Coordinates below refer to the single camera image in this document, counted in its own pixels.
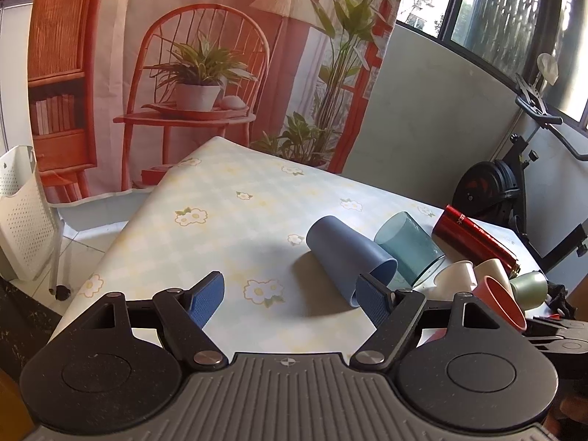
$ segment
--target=cabinet door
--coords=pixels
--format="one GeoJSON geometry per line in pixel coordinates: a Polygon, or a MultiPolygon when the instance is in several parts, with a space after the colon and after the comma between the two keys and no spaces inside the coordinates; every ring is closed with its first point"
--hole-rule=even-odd
{"type": "Polygon", "coordinates": [[[32,2],[0,1],[0,153],[33,144],[26,76],[32,2]]]}

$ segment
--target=red metallic bottle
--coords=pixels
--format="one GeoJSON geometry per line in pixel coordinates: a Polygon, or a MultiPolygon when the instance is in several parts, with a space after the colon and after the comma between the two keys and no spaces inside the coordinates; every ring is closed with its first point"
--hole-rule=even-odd
{"type": "Polygon", "coordinates": [[[499,259],[509,278],[516,277],[520,271],[515,254],[452,206],[445,207],[433,228],[433,233],[471,260],[474,265],[490,259],[499,259]]]}

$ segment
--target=printed backdrop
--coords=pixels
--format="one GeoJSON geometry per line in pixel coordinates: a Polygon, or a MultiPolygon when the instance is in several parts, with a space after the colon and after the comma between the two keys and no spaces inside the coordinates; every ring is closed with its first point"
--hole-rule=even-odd
{"type": "Polygon", "coordinates": [[[399,1],[34,0],[49,201],[153,187],[215,135],[340,173],[399,1]]]}

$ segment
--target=lampshade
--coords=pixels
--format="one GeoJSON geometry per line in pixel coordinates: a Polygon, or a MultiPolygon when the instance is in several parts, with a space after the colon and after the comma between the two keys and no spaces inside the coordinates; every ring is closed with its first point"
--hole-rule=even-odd
{"type": "Polygon", "coordinates": [[[311,0],[255,0],[251,7],[286,18],[294,18],[321,28],[311,0]]]}

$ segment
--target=caster wheel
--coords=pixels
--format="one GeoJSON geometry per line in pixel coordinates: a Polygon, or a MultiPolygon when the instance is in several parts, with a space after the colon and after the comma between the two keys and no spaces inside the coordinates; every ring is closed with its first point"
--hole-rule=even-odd
{"type": "Polygon", "coordinates": [[[57,287],[55,287],[55,299],[59,300],[60,302],[67,300],[71,293],[72,291],[69,290],[69,288],[67,288],[65,285],[57,285],[57,287]]]}

